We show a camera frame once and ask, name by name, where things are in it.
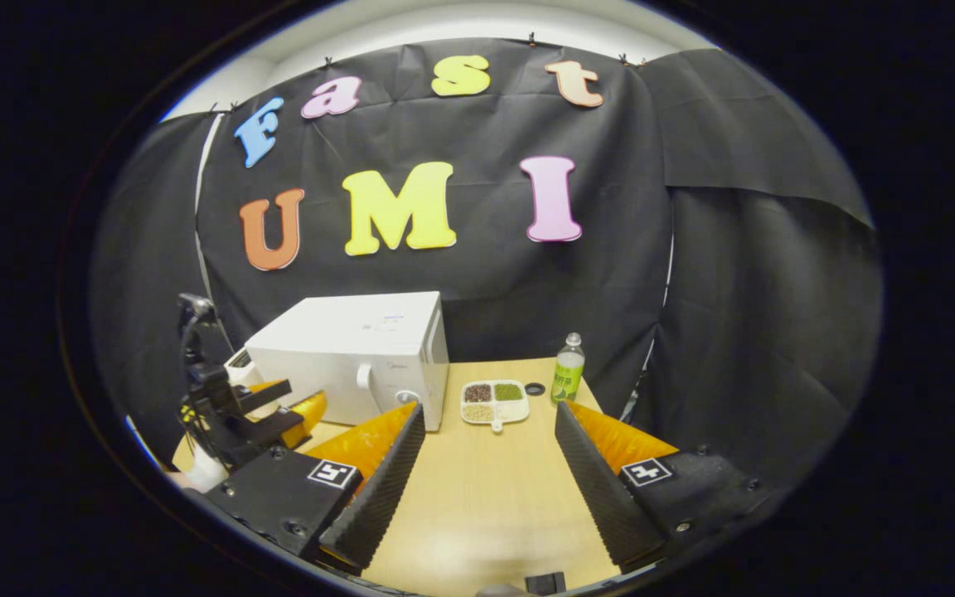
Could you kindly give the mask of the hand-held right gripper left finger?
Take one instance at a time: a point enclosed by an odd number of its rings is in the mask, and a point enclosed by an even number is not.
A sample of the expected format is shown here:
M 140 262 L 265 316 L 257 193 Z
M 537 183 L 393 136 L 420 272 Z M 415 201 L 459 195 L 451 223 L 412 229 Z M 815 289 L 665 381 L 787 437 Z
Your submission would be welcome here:
M 274 447 L 194 500 L 274 551 L 359 575 L 393 522 L 427 437 L 409 403 L 310 453 Z

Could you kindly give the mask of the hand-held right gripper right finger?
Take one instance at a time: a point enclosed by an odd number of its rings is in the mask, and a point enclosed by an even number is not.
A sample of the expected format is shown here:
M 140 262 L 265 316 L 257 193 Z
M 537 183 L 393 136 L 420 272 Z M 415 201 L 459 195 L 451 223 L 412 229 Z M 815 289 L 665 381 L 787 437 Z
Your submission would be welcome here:
M 555 439 L 600 539 L 625 573 L 679 568 L 757 524 L 777 490 L 705 446 L 685 451 L 573 401 Z

